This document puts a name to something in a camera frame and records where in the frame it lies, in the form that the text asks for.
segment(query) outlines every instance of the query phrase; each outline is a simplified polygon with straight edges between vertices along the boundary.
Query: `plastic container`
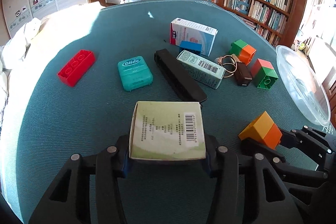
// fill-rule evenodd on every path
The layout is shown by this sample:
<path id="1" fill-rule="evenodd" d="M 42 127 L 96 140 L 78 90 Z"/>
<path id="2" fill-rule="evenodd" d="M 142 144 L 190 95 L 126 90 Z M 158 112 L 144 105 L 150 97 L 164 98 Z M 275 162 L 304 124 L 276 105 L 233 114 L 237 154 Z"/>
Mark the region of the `plastic container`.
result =
<path id="1" fill-rule="evenodd" d="M 277 46 L 277 66 L 289 95 L 313 124 L 327 126 L 330 106 L 313 70 L 290 48 Z"/>
<path id="2" fill-rule="evenodd" d="M 120 61 L 118 71 L 126 91 L 132 91 L 153 82 L 153 75 L 142 56 Z"/>
<path id="3" fill-rule="evenodd" d="M 66 85 L 74 87 L 84 73 L 92 66 L 96 58 L 91 51 L 80 50 L 58 72 L 58 78 Z"/>

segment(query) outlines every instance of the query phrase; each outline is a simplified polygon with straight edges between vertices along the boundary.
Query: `table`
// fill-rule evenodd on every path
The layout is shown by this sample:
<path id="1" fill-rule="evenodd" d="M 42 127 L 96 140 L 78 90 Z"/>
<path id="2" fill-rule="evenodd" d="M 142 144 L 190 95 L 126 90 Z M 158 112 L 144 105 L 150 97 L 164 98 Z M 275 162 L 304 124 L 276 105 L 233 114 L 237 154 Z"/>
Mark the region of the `table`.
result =
<path id="1" fill-rule="evenodd" d="M 179 48 L 169 44 L 170 22 L 176 17 L 218 29 L 209 60 L 226 54 L 232 42 L 242 39 L 257 49 L 252 63 L 256 58 L 269 60 L 279 75 L 274 48 L 235 15 L 210 2 L 148 0 L 101 10 L 90 34 L 63 48 L 45 68 L 26 108 L 17 148 L 10 152 L 15 164 L 8 164 L 6 168 L 16 174 L 13 192 L 17 190 L 18 196 L 13 202 L 20 205 L 25 223 L 72 154 L 98 153 L 129 132 L 137 101 L 179 100 L 153 58 L 154 52 L 162 48 L 178 55 Z M 56 74 L 80 49 L 93 51 L 96 62 L 77 85 L 70 88 L 61 83 Z M 145 59 L 154 81 L 150 86 L 126 92 L 117 63 L 138 55 Z M 305 119 L 281 78 L 270 90 L 253 85 L 237 86 L 234 78 L 224 79 L 217 90 L 199 85 L 208 95 L 202 108 L 205 133 L 214 135 L 220 144 L 237 153 L 238 133 L 265 110 L 283 129 L 298 129 L 306 124 L 325 130 Z M 298 150 L 277 149 L 295 166 L 309 169 L 316 166 Z M 127 179 L 119 179 L 129 224 L 206 223 L 215 184 L 216 180 L 208 178 L 200 164 L 138 163 Z M 97 223 L 94 176 L 90 198 L 94 224 Z"/>

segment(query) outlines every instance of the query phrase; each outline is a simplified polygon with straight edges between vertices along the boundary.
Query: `cardboard box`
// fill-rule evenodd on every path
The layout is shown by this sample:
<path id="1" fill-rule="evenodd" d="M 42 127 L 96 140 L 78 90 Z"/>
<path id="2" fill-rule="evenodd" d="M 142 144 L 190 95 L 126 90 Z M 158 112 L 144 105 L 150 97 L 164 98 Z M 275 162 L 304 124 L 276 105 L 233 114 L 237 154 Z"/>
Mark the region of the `cardboard box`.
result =
<path id="1" fill-rule="evenodd" d="M 129 156 L 159 162 L 204 159 L 199 102 L 138 101 L 132 117 Z"/>
<path id="2" fill-rule="evenodd" d="M 209 56 L 217 30 L 196 22 L 175 18 L 170 24 L 170 44 L 179 46 L 181 41 L 202 44 L 201 54 Z"/>
<path id="3" fill-rule="evenodd" d="M 208 59 L 186 50 L 182 51 L 177 60 L 195 80 L 216 89 L 222 82 L 225 69 Z"/>

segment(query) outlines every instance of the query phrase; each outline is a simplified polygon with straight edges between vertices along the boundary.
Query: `orange lego brick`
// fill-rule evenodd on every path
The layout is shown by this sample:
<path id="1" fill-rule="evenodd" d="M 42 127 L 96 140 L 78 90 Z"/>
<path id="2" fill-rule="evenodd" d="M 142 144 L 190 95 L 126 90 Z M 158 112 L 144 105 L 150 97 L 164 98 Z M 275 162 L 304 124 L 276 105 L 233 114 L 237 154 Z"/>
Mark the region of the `orange lego brick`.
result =
<path id="1" fill-rule="evenodd" d="M 275 149 L 275 147 L 280 143 L 282 133 L 276 124 L 273 124 L 271 129 L 268 131 L 266 136 L 263 138 L 263 144 L 269 148 Z"/>
<path id="2" fill-rule="evenodd" d="M 238 58 L 240 61 L 245 63 L 245 65 L 248 65 L 251 62 L 256 51 L 257 50 L 255 48 L 247 44 L 245 47 L 243 47 L 243 49 L 241 49 Z"/>
<path id="3" fill-rule="evenodd" d="M 270 131 L 274 122 L 267 112 L 263 112 L 254 119 L 239 135 L 240 140 L 252 138 L 257 142 L 263 143 L 263 139 Z"/>

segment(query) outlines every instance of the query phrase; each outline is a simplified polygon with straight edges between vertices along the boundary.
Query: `desk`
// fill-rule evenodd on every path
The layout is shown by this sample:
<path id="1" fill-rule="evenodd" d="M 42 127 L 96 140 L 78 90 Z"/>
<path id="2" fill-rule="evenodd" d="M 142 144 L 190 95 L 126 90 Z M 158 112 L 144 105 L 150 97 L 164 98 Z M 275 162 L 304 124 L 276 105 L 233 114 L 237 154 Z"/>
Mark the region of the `desk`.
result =
<path id="1" fill-rule="evenodd" d="M 49 62 L 24 117 L 19 114 L 13 117 L 11 130 L 1 135 L 3 146 L 7 141 L 8 146 L 15 147 L 7 149 L 2 170 L 6 172 L 11 206 L 20 207 L 25 223 L 72 154 L 98 153 L 129 132 L 137 101 L 179 101 L 154 62 L 154 52 L 162 48 L 174 56 L 179 53 L 177 46 L 167 43 L 170 22 L 176 17 L 218 29 L 207 59 L 226 54 L 232 42 L 242 39 L 257 49 L 251 64 L 256 58 L 269 60 L 279 75 L 274 48 L 235 15 L 208 1 L 145 0 L 102 9 L 90 33 L 65 46 Z M 56 74 L 80 49 L 93 51 L 96 62 L 70 88 Z M 122 87 L 117 63 L 138 55 L 145 59 L 154 80 L 149 86 L 127 92 Z M 217 90 L 202 83 L 199 86 L 208 95 L 202 103 L 204 132 L 237 153 L 240 151 L 237 135 L 265 110 L 286 130 L 303 125 L 323 129 L 301 114 L 280 77 L 270 90 L 258 89 L 253 84 L 237 86 L 233 77 L 224 79 Z M 309 169 L 316 166 L 296 149 L 277 150 L 290 164 Z M 128 224 L 204 224 L 216 180 L 210 179 L 200 164 L 135 163 L 127 179 L 119 179 L 118 183 Z M 90 188 L 93 207 L 94 195 L 93 177 Z M 97 223 L 95 210 L 91 217 L 92 224 Z"/>

